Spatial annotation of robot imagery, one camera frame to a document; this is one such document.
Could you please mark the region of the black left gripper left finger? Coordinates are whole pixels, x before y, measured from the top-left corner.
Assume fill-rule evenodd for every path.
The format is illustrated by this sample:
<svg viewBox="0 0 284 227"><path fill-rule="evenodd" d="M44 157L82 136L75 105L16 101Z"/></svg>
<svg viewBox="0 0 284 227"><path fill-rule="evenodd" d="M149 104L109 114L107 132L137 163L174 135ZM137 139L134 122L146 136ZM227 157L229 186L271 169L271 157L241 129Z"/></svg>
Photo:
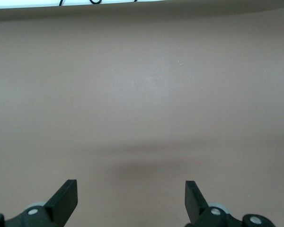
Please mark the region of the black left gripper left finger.
<svg viewBox="0 0 284 227"><path fill-rule="evenodd" d="M67 180L44 205L31 206L8 220L0 213L0 227L63 227L77 204L77 180Z"/></svg>

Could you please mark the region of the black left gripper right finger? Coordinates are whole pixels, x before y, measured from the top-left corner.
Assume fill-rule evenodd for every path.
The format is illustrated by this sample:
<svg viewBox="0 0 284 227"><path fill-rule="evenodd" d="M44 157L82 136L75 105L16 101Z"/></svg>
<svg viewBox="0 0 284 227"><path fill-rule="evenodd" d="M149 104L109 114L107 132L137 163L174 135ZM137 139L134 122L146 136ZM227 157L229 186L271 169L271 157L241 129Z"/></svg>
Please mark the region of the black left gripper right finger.
<svg viewBox="0 0 284 227"><path fill-rule="evenodd" d="M234 218L219 203L208 203L195 181L186 181L185 208L190 222L187 227L273 227L274 223L258 214L246 214L242 220Z"/></svg>

